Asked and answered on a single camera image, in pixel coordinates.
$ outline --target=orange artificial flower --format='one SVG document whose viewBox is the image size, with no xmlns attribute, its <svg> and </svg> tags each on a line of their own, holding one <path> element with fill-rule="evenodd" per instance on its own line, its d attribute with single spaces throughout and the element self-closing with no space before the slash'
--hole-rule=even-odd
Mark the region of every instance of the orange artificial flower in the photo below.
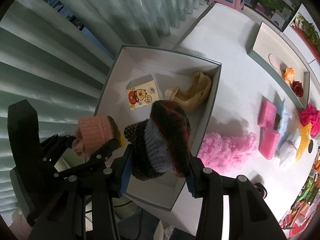
<svg viewBox="0 0 320 240">
<path fill-rule="evenodd" d="M 292 84 L 293 80 L 294 80 L 294 75 L 295 75 L 295 71 L 293 68 L 291 67 L 287 67 L 287 69 L 285 70 L 285 73 L 283 75 L 283 79 L 287 84 Z"/>
</svg>

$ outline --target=knitted hat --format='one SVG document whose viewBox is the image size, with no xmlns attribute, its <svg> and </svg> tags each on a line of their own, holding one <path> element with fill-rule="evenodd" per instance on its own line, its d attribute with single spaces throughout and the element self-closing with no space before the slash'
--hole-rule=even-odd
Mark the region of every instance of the knitted hat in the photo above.
<svg viewBox="0 0 320 240">
<path fill-rule="evenodd" d="M 117 138 L 121 147 L 124 145 L 124 138 L 110 116 L 86 116 L 78 120 L 76 139 L 72 143 L 73 152 L 87 158 L 105 145 L 113 138 Z"/>
<path fill-rule="evenodd" d="M 124 129 L 134 146 L 132 174 L 140 180 L 159 177 L 166 171 L 184 177 L 189 169 L 190 124 L 179 103 L 159 100 L 150 119 Z"/>
<path fill-rule="evenodd" d="M 260 183 L 257 182 L 256 184 L 253 185 L 256 190 L 258 191 L 258 193 L 260 194 L 260 196 L 265 199 L 268 195 L 266 188 Z"/>
</svg>

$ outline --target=green plant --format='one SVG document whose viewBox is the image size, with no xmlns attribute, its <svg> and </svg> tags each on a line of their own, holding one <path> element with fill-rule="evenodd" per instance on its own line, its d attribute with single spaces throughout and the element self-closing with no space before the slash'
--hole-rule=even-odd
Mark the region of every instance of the green plant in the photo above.
<svg viewBox="0 0 320 240">
<path fill-rule="evenodd" d="M 315 46 L 317 52 L 320 53 L 320 38 L 315 26 L 308 22 L 301 14 L 298 14 L 297 18 L 303 25 L 303 35 L 307 38 L 308 42 Z"/>
</svg>

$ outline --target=red artificial rose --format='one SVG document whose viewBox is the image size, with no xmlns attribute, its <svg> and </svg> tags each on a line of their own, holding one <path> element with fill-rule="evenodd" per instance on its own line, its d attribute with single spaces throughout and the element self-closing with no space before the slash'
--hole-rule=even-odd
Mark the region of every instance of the red artificial rose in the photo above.
<svg viewBox="0 0 320 240">
<path fill-rule="evenodd" d="M 295 93 L 295 95 L 298 98 L 302 98 L 303 97 L 303 87 L 302 87 L 302 83 L 299 81 L 293 81 L 292 83 L 292 90 Z"/>
</svg>

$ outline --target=pink knitted hat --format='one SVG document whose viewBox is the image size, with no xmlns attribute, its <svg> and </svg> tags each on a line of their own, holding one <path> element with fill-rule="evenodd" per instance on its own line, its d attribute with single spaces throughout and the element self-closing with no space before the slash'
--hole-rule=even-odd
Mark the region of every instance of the pink knitted hat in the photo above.
<svg viewBox="0 0 320 240">
<path fill-rule="evenodd" d="M 76 139 L 72 143 L 73 152 L 87 158 L 113 138 L 118 138 L 121 146 L 124 139 L 118 126 L 110 116 L 86 116 L 78 120 Z"/>
</svg>

